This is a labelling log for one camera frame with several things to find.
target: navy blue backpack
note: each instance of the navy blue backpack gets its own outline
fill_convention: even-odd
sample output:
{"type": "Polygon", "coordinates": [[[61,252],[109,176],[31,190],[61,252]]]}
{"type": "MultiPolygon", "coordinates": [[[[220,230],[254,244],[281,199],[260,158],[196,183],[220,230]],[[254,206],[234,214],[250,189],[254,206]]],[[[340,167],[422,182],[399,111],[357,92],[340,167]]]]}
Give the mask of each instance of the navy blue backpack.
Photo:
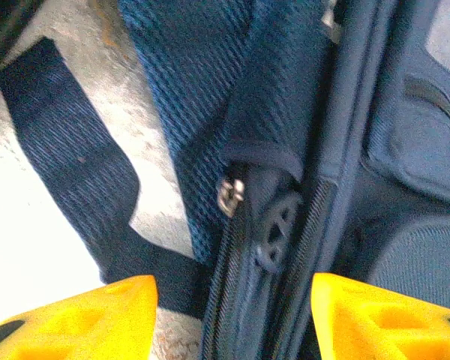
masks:
{"type": "Polygon", "coordinates": [[[106,282],[155,275],[160,306],[202,319],[203,360],[319,359],[315,272],[450,308],[450,1],[118,5],[195,259],[128,226],[137,175],[51,40],[0,70],[23,151],[106,282]]]}

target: yellow plastic piece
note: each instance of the yellow plastic piece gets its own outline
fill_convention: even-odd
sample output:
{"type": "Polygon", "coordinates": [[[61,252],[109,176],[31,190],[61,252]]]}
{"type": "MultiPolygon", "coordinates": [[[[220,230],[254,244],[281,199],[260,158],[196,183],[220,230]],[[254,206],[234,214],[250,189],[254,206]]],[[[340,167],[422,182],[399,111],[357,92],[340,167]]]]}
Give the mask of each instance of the yellow plastic piece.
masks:
{"type": "Polygon", "coordinates": [[[450,310],[333,274],[315,274],[322,360],[450,360],[450,310]]]}
{"type": "Polygon", "coordinates": [[[0,360],[148,359],[157,301],[153,276],[136,276],[15,316],[0,360]]]}

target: concrete floor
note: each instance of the concrete floor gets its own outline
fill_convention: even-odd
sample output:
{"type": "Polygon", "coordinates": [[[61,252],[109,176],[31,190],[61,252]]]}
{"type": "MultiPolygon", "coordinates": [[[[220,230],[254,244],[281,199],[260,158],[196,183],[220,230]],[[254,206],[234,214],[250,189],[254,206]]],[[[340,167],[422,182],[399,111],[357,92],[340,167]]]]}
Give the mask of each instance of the concrete floor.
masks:
{"type": "MultiPolygon", "coordinates": [[[[179,188],[141,64],[116,1],[47,0],[9,59],[55,40],[141,191],[132,227],[192,256],[179,188]]],[[[0,321],[101,286],[98,269],[22,153],[0,93],[0,321]]],[[[200,322],[159,310],[151,359],[196,359],[200,322]]]]}

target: zipper pull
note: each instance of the zipper pull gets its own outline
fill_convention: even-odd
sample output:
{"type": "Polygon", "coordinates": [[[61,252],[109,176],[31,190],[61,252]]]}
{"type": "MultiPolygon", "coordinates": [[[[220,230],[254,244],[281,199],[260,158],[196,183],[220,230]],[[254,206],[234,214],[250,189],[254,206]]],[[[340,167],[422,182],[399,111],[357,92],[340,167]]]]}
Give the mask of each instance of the zipper pull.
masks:
{"type": "Polygon", "coordinates": [[[233,184],[228,179],[222,180],[218,190],[218,207],[229,218],[235,214],[239,203],[243,201],[245,184],[238,179],[233,180],[233,184]]]}
{"type": "Polygon", "coordinates": [[[326,10],[322,16],[322,24],[325,26],[328,38],[334,43],[340,43],[342,27],[335,22],[335,6],[338,0],[328,0],[325,4],[326,10]]]}

